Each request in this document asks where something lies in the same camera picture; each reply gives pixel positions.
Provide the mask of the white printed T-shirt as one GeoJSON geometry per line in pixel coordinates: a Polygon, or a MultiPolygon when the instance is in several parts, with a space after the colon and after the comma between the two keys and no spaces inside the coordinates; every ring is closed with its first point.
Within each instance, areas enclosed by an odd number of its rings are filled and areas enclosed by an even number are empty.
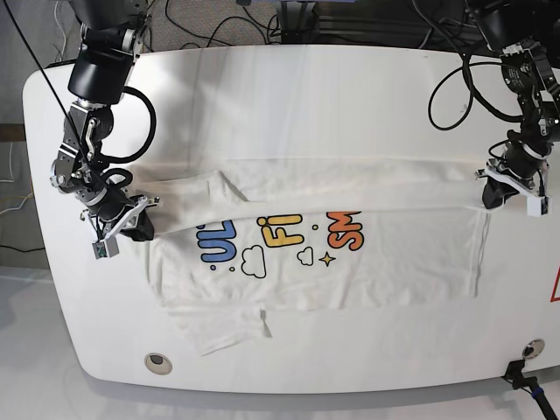
{"type": "Polygon", "coordinates": [[[491,214],[468,164],[238,160],[135,164],[158,197],[135,251],[198,354],[270,335],[270,312],[473,298],[491,214]]]}

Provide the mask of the black aluminium frame stand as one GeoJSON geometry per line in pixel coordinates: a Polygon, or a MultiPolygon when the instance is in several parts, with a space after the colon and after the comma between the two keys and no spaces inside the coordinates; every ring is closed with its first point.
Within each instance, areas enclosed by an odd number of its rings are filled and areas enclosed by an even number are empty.
{"type": "Polygon", "coordinates": [[[282,45],[314,44],[320,35],[321,1],[275,2],[282,45]]]}

